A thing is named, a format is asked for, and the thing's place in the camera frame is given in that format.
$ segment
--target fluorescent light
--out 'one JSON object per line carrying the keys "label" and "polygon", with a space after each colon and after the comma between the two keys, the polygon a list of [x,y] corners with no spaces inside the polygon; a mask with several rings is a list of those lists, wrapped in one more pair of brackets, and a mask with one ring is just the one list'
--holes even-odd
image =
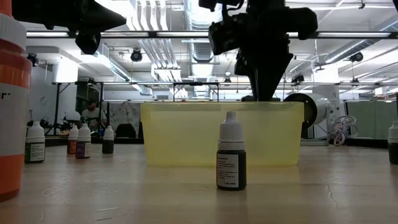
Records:
{"label": "fluorescent light", "polygon": [[149,37],[148,32],[131,31],[131,32],[102,32],[101,37],[105,38],[123,38],[123,37],[134,37],[134,38],[146,38]]}
{"label": "fluorescent light", "polygon": [[208,37],[208,32],[185,31],[185,32],[158,32],[158,37]]}
{"label": "fluorescent light", "polygon": [[67,32],[26,32],[27,37],[69,37]]}
{"label": "fluorescent light", "polygon": [[125,82],[125,83],[120,83],[120,82],[107,82],[104,83],[104,85],[130,85],[130,83]]}
{"label": "fluorescent light", "polygon": [[[344,9],[359,9],[360,6],[310,7],[313,11],[330,11]],[[395,9],[394,6],[365,6],[365,9]]]}
{"label": "fluorescent light", "polygon": [[342,9],[358,9],[359,6],[339,6],[339,7],[310,7],[313,11],[329,11],[329,10],[342,10]]}
{"label": "fluorescent light", "polygon": [[318,37],[323,37],[323,38],[358,38],[358,37],[364,37],[364,38],[381,38],[381,37],[388,37],[390,36],[390,32],[320,32],[318,34]]}
{"label": "fluorescent light", "polygon": [[173,85],[172,82],[133,82],[140,85]]}
{"label": "fluorescent light", "polygon": [[183,44],[209,44],[209,40],[203,39],[192,39],[192,40],[181,40]]}

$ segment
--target orange container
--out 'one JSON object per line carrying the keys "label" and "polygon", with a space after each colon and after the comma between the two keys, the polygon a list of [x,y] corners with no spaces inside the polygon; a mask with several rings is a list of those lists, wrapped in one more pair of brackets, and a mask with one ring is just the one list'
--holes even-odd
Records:
{"label": "orange container", "polygon": [[21,56],[26,30],[0,1],[0,202],[15,197],[22,180],[32,62]]}

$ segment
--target bottle label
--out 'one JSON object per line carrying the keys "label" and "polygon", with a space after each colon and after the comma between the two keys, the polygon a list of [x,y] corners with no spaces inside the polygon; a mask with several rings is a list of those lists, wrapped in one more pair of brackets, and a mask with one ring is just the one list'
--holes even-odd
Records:
{"label": "bottle label", "polygon": [[76,158],[87,158],[90,156],[91,142],[77,142]]}
{"label": "bottle label", "polygon": [[36,161],[44,161],[44,159],[45,159],[44,143],[26,143],[25,161],[36,162]]}
{"label": "bottle label", "polygon": [[76,154],[76,141],[69,141],[68,142],[68,148],[67,148],[68,154]]}
{"label": "bottle label", "polygon": [[217,154],[217,185],[239,187],[239,156]]}

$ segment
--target person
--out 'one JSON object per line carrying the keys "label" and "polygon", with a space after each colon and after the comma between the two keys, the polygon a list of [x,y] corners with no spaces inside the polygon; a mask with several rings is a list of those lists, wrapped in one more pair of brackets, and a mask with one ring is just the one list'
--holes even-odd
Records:
{"label": "person", "polygon": [[[87,102],[87,109],[85,109],[81,115],[84,117],[86,121],[89,122],[88,126],[91,129],[98,128],[98,118],[100,117],[100,109],[96,107],[96,102],[93,100],[89,100]],[[103,124],[106,124],[106,115],[104,111],[101,111],[101,121]]]}

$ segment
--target green partition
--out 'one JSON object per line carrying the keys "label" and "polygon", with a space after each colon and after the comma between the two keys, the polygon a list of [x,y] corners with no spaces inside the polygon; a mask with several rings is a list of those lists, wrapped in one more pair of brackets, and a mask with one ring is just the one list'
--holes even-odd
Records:
{"label": "green partition", "polygon": [[387,139],[392,122],[398,120],[395,101],[349,101],[347,109],[356,118],[358,137]]}

